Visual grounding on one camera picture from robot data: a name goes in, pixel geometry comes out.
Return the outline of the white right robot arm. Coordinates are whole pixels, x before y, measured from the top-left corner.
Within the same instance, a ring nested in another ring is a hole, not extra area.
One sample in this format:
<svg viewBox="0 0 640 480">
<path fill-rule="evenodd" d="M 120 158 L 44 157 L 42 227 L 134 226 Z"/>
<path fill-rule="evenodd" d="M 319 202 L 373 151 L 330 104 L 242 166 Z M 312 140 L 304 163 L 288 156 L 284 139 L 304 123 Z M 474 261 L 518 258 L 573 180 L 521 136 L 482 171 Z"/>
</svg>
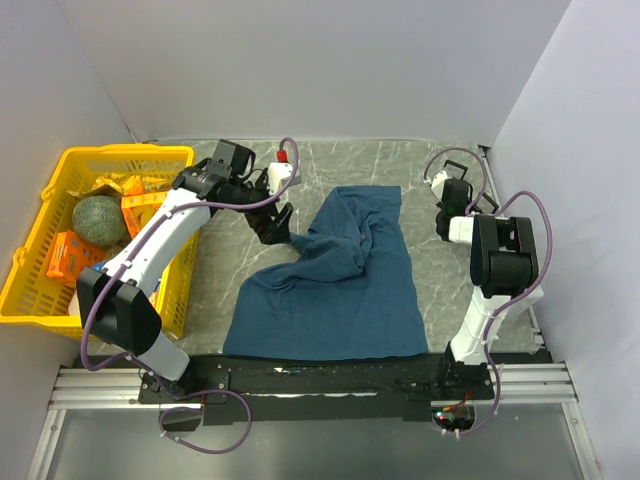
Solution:
<svg viewBox="0 0 640 480">
<path fill-rule="evenodd" d="M 502 322 L 510 310 L 520 312 L 528 307 L 526 300 L 516 304 L 512 300 L 538 277 L 537 249 L 532 222 L 526 217 L 466 215 L 473 193 L 467 181 L 442 171 L 431 189 L 438 199 L 438 235 L 470 247 L 471 301 L 437 374 L 439 391 L 456 399 L 485 385 L 488 354 Z"/>
</svg>

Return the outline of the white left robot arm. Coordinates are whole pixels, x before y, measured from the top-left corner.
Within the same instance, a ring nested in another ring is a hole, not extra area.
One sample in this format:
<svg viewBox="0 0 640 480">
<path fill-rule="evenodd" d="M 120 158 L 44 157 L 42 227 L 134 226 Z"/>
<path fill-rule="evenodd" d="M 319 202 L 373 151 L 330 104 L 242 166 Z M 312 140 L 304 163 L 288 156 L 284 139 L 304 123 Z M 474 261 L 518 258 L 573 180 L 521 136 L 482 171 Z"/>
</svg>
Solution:
<svg viewBox="0 0 640 480">
<path fill-rule="evenodd" d="M 82 270 L 76 294 L 80 359 L 86 370 L 96 372 L 127 359 L 162 382 L 174 401 L 196 394 L 198 377 L 188 370 L 191 358 L 163 332 L 150 296 L 186 241 L 220 210 L 244 213 L 265 245 L 290 241 L 293 206 L 277 202 L 300 181 L 299 147 L 290 137 L 282 139 L 275 161 L 251 181 L 247 169 L 255 158 L 247 147 L 219 141 L 211 157 L 174 178 L 159 209 L 118 255 L 99 270 Z"/>
</svg>

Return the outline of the blue t-shirt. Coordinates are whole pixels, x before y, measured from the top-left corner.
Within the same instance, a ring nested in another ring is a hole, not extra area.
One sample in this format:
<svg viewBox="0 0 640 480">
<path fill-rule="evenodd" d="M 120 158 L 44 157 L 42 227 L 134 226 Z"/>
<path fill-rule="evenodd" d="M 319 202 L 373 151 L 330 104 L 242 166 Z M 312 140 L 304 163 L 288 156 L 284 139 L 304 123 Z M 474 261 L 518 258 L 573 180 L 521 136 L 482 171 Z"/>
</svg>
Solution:
<svg viewBox="0 0 640 480">
<path fill-rule="evenodd" d="M 323 202 L 296 261 L 241 285 L 227 356 L 332 361 L 427 351 L 397 186 L 341 186 Z"/>
</svg>

